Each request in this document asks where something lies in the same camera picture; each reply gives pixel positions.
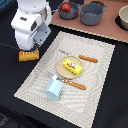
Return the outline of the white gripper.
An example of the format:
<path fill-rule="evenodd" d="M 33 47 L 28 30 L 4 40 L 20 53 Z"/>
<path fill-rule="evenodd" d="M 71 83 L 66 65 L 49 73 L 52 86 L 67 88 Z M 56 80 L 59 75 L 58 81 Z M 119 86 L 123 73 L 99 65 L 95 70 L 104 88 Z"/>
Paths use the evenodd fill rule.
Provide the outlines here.
<path fill-rule="evenodd" d="M 18 47 L 24 51 L 38 49 L 51 32 L 48 27 L 51 19 L 49 7 L 45 7 L 39 13 L 27 13 L 17 9 L 11 26 L 15 29 Z"/>

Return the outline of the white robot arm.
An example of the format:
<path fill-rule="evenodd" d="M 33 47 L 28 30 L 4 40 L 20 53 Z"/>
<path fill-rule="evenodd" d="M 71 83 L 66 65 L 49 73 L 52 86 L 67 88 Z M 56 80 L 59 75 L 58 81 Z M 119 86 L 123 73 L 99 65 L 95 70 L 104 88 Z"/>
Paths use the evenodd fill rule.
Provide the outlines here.
<path fill-rule="evenodd" d="M 51 8 L 46 0 L 18 0 L 18 9 L 11 21 L 18 47 L 24 51 L 38 49 L 49 36 Z"/>

